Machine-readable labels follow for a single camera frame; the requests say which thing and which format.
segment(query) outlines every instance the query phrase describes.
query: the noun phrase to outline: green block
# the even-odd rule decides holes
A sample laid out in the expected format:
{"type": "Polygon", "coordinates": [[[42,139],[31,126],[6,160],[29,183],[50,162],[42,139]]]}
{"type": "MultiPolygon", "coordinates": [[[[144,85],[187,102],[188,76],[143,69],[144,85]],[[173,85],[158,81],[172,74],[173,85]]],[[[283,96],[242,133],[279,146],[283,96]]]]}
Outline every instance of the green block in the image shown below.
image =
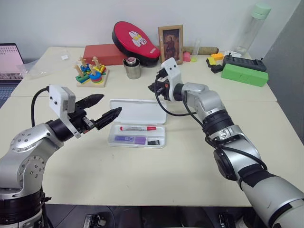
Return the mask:
{"type": "Polygon", "coordinates": [[[225,64],[222,78],[262,87],[268,81],[268,73],[232,64],[225,64]]]}
{"type": "Polygon", "coordinates": [[[75,78],[78,82],[84,83],[86,80],[90,79],[90,76],[89,75],[84,75],[83,77],[81,77],[81,76],[78,75],[75,78]]]}

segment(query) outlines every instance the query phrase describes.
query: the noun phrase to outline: plastic box lid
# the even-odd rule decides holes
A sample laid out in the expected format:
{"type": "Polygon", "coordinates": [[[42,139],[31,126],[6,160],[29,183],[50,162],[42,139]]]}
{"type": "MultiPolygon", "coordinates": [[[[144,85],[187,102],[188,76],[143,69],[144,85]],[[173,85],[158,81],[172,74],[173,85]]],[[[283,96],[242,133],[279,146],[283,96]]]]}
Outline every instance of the plastic box lid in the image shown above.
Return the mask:
{"type": "Polygon", "coordinates": [[[137,99],[111,99],[110,108],[122,107],[122,111],[115,122],[128,124],[163,124],[166,122],[167,113],[159,106],[157,101],[137,99]]]}

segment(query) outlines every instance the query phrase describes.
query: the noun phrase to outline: pen holder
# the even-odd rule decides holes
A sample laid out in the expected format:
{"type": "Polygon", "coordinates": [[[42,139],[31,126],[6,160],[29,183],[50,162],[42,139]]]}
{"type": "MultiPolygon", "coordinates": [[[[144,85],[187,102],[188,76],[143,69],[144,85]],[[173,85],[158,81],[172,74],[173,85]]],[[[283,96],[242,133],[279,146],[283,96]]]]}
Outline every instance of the pen holder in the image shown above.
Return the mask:
{"type": "Polygon", "coordinates": [[[140,60],[134,57],[129,57],[123,60],[124,68],[127,76],[130,79],[138,79],[141,76],[140,60]]]}

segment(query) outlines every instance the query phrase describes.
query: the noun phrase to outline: white table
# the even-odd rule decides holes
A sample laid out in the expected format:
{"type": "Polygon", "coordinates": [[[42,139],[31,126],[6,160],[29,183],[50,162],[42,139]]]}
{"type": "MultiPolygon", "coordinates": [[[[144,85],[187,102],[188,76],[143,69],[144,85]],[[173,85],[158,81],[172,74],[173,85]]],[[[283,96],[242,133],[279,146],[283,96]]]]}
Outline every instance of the white table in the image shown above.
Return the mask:
{"type": "MultiPolygon", "coordinates": [[[[50,47],[44,58],[58,53],[62,47],[50,47]]],[[[66,48],[72,59],[78,59],[83,55],[84,48],[66,48]]],[[[211,90],[218,92],[223,101],[276,101],[276,97],[266,84],[263,87],[252,86],[221,78],[221,73],[214,74],[206,63],[207,56],[199,56],[195,63],[184,62],[179,65],[184,83],[193,82],[208,85],[211,90]]],[[[76,96],[85,97],[93,93],[104,93],[106,96],[119,98],[155,99],[152,92],[147,88],[155,80],[160,64],[153,68],[142,68],[142,76],[136,80],[130,80],[123,65],[107,66],[110,69],[105,88],[79,88],[76,86],[75,76],[77,72],[73,66],[57,73],[43,76],[38,79],[25,78],[14,90],[12,96],[33,96],[39,89],[49,84],[67,86],[76,96]]]]}
{"type": "MultiPolygon", "coordinates": [[[[44,57],[61,49],[51,47],[44,57]]],[[[84,48],[67,50],[77,59],[83,55],[84,48]]],[[[304,147],[268,85],[260,88],[222,79],[220,73],[213,74],[207,68],[206,56],[179,67],[183,82],[206,84],[220,94],[234,123],[256,145],[272,173],[304,190],[304,147]]],[[[0,157],[6,153],[12,138],[30,127],[31,97],[48,84],[67,86],[77,100],[94,93],[105,94],[100,103],[87,109],[87,116],[93,119],[109,110],[111,98],[155,99],[147,86],[154,81],[159,65],[142,68],[142,76],[136,80],[127,78],[123,66],[108,68],[105,88],[76,87],[76,71],[72,67],[35,80],[25,78],[0,109],[3,132],[0,157]]],[[[48,108],[46,96],[47,93],[42,93],[37,99],[37,124],[57,118],[48,108]]],[[[173,112],[185,112],[180,102],[167,102],[167,105],[173,112]]],[[[70,139],[46,166],[43,186],[47,195],[53,197],[50,203],[250,205],[238,185],[220,175],[213,149],[204,142],[203,132],[191,117],[168,116],[165,126],[167,145],[162,149],[110,147],[107,144],[110,126],[101,131],[92,130],[80,139],[70,139]]]]}
{"type": "MultiPolygon", "coordinates": [[[[89,118],[106,112],[110,98],[122,97],[110,91],[106,95],[87,110],[89,118]]],[[[12,138],[30,127],[30,103],[31,97],[11,97],[0,109],[0,157],[12,138]]],[[[304,147],[279,105],[270,101],[226,101],[225,105],[234,123],[258,148],[269,171],[303,191],[304,147]]],[[[183,110],[177,102],[169,108],[183,110]]],[[[36,124],[56,118],[47,97],[37,99],[35,113],[36,124]]],[[[250,205],[238,185],[220,175],[213,149],[204,142],[203,132],[191,117],[168,116],[165,126],[167,145],[163,149],[110,147],[110,126],[65,142],[46,165],[43,187],[52,197],[50,203],[250,205]]]]}

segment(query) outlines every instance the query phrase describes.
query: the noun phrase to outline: black eraser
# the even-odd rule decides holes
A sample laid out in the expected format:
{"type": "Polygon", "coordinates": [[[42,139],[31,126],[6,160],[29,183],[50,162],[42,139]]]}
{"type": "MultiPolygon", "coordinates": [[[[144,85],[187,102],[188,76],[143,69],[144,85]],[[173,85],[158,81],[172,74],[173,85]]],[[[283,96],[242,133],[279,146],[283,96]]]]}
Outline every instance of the black eraser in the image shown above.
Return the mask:
{"type": "Polygon", "coordinates": [[[218,72],[221,72],[223,71],[224,67],[222,65],[213,65],[211,67],[211,71],[215,74],[215,73],[218,73],[218,72]]]}
{"type": "Polygon", "coordinates": [[[159,140],[149,141],[148,145],[160,145],[160,141],[159,140]]]}

